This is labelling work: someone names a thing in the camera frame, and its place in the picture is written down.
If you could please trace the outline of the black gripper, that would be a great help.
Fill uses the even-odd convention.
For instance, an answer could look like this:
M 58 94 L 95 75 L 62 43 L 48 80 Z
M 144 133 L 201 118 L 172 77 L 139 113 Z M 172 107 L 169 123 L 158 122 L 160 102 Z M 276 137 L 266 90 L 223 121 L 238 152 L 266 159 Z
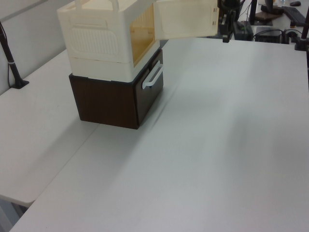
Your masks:
M 218 29 L 222 35 L 223 43 L 229 43 L 229 40 L 234 40 L 234 20 L 235 11 L 219 10 Z

